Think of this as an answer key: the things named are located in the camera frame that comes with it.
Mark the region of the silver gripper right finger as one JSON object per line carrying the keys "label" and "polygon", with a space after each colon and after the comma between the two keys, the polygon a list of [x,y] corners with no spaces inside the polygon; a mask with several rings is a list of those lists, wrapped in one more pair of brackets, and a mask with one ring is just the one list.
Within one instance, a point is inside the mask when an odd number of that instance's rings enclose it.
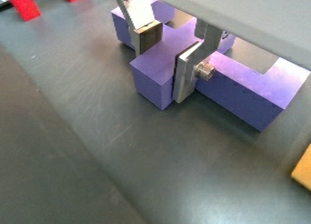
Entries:
{"label": "silver gripper right finger", "polygon": [[182,103],[193,94],[199,77],[209,78],[213,74],[205,59],[217,51],[222,41],[223,30],[203,20],[197,20],[195,36],[201,43],[191,45],[178,56],[173,99]]}

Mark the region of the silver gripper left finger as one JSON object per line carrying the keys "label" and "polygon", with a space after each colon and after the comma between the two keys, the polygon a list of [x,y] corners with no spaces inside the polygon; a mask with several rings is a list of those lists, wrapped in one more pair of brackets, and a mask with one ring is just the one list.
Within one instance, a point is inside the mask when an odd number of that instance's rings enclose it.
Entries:
{"label": "silver gripper left finger", "polygon": [[157,20],[151,0],[117,0],[129,23],[131,43],[139,56],[159,43],[163,24]]}

